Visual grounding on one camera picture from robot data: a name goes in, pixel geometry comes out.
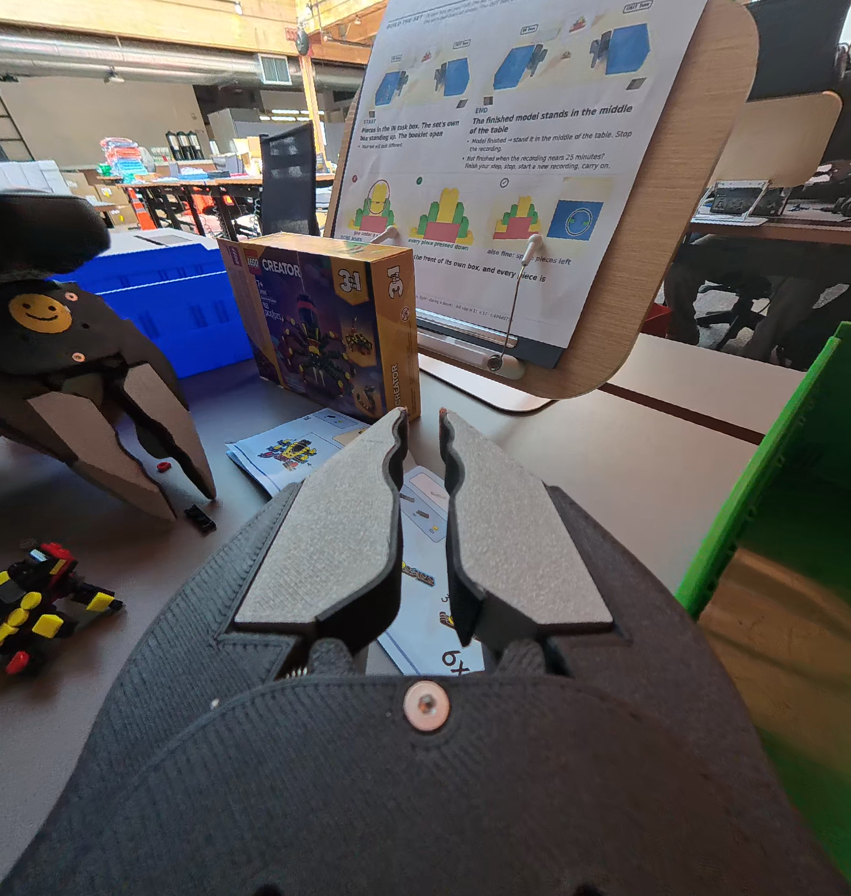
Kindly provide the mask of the small wooden document stand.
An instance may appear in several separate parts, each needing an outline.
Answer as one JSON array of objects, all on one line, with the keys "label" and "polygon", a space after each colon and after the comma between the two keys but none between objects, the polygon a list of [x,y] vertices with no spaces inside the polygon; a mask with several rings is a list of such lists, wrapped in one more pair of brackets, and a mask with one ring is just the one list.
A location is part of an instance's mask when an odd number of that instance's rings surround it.
[{"label": "small wooden document stand", "polygon": [[842,101],[832,91],[747,102],[709,185],[719,181],[802,185],[821,163],[841,109]]}]

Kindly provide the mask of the long table with supplies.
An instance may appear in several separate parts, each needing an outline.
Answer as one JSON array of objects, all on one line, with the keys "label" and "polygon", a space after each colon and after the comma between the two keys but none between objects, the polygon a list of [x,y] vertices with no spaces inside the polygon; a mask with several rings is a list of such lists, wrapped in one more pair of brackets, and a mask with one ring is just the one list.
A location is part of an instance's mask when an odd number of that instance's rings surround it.
[{"label": "long table with supplies", "polygon": [[170,229],[201,237],[249,240],[277,232],[264,215],[264,188],[257,175],[187,179],[136,179],[113,185],[126,195],[143,230]]}]

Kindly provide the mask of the printed task instruction sheet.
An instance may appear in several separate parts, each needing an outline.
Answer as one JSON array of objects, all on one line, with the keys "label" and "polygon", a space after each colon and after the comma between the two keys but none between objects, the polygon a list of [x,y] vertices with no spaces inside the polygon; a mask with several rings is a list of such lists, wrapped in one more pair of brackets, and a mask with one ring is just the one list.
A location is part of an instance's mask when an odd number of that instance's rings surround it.
[{"label": "printed task instruction sheet", "polygon": [[334,235],[396,227],[419,311],[547,346],[555,365],[705,5],[389,2]]}]

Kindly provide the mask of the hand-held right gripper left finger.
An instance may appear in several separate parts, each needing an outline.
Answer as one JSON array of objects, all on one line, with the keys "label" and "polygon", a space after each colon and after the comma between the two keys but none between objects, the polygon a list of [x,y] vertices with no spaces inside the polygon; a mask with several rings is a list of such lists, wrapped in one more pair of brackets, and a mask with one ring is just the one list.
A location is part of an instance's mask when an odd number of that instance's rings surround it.
[{"label": "hand-held right gripper left finger", "polygon": [[395,408],[288,488],[292,499],[252,570],[233,626],[341,641],[352,655],[394,621],[403,537],[399,492],[408,410]]}]

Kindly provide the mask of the black mesh office chair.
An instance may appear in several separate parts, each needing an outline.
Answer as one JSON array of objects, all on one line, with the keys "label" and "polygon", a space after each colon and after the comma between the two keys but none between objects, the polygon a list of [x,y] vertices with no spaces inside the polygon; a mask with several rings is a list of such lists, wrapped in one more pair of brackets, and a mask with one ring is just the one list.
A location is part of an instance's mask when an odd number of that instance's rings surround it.
[{"label": "black mesh office chair", "polygon": [[289,232],[318,237],[317,154],[312,123],[299,124],[274,136],[262,135],[260,149],[261,233]]}]

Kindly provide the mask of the partly built lego model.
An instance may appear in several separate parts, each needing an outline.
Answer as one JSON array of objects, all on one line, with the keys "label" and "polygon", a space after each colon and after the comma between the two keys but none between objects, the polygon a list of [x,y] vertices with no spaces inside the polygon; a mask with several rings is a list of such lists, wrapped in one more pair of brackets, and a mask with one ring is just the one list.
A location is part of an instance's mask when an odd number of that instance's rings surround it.
[{"label": "partly built lego model", "polygon": [[8,678],[39,674],[49,644],[123,609],[113,591],[88,583],[77,564],[60,543],[42,542],[0,573],[0,666]]}]

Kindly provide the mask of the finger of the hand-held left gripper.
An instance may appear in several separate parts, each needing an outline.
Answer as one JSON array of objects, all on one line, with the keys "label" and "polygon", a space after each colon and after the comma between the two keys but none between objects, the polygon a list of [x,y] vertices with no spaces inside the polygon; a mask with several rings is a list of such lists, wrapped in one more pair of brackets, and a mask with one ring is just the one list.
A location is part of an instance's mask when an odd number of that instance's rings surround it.
[{"label": "finger of the hand-held left gripper", "polygon": [[194,420],[180,397],[150,364],[128,368],[122,380],[123,407],[133,420],[145,450],[159,460],[172,459],[209,500],[217,488]]},{"label": "finger of the hand-held left gripper", "polygon": [[49,392],[28,404],[74,455],[79,476],[159,520],[175,521],[173,507],[144,468],[127,453],[116,431],[87,398]]}]

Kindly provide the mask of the silver ventilation duct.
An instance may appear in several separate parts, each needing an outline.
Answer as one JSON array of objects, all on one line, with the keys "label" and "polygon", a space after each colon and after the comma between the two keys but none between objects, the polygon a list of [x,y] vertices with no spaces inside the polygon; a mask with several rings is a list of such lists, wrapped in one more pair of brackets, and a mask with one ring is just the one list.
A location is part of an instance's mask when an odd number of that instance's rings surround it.
[{"label": "silver ventilation duct", "polygon": [[0,27],[0,76],[102,79],[111,73],[127,81],[268,85],[291,85],[301,75],[296,61],[280,55]]}]

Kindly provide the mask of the green plastic bin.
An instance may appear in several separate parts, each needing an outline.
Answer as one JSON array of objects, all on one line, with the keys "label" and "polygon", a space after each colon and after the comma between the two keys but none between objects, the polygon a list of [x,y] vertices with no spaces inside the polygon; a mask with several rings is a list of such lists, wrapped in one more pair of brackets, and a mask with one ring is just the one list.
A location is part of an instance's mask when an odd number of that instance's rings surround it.
[{"label": "green plastic bin", "polygon": [[675,597],[851,885],[851,322],[760,443]]}]

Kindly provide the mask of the lego set cardboard box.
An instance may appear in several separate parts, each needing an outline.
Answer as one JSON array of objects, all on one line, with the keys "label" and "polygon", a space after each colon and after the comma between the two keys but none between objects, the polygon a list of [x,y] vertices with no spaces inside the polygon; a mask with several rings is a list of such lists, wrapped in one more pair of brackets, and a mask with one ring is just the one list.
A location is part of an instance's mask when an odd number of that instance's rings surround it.
[{"label": "lego set cardboard box", "polygon": [[286,232],[218,246],[263,378],[366,423],[421,415],[412,249]]}]

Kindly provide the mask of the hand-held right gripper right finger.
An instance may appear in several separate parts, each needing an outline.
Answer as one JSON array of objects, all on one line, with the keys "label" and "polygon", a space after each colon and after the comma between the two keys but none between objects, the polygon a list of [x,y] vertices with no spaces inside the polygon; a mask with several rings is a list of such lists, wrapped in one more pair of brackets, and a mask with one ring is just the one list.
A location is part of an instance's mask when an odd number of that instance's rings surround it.
[{"label": "hand-held right gripper right finger", "polygon": [[442,409],[450,615],[462,646],[606,633],[612,612],[543,481]]}]

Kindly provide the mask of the blue plastic bin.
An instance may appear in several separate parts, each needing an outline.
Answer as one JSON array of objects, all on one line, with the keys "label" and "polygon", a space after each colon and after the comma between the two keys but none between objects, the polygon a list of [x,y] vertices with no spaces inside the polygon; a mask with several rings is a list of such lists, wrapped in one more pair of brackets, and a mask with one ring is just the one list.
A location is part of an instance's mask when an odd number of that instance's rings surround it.
[{"label": "blue plastic bin", "polygon": [[216,240],[168,229],[111,232],[110,239],[107,252],[53,278],[103,297],[180,378],[252,359]]}]

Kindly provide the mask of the wooden desk with equipment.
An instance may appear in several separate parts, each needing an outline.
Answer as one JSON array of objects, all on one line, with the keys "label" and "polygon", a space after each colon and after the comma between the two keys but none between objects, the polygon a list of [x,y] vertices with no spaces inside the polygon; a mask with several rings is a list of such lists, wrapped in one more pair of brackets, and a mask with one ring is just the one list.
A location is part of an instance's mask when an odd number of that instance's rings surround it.
[{"label": "wooden desk with equipment", "polygon": [[685,232],[851,246],[851,218],[834,214],[834,202],[791,194],[767,181],[719,181],[707,186]]}]

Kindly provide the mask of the stack of colourful packets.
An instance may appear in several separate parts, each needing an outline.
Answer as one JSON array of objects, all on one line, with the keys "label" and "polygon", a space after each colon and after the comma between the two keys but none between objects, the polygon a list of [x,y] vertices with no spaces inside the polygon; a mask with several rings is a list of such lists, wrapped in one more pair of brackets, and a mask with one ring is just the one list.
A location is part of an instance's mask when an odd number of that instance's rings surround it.
[{"label": "stack of colourful packets", "polygon": [[152,155],[136,141],[123,137],[106,137],[100,141],[100,147],[110,174],[123,182],[133,183],[140,177],[156,175]]}]

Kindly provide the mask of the lego instruction booklet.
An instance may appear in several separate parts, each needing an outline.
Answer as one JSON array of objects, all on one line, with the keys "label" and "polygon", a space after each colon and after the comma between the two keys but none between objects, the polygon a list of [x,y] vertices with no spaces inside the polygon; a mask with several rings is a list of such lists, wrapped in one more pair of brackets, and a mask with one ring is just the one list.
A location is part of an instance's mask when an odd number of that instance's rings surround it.
[{"label": "lego instruction booklet", "polygon": [[[340,452],[364,424],[321,409],[226,446],[226,454],[272,497],[303,481]],[[462,647],[451,616],[445,537],[449,496],[443,480],[405,459],[400,491],[404,565],[401,603],[378,642],[387,666],[409,676],[463,676],[485,669],[481,645]]]}]

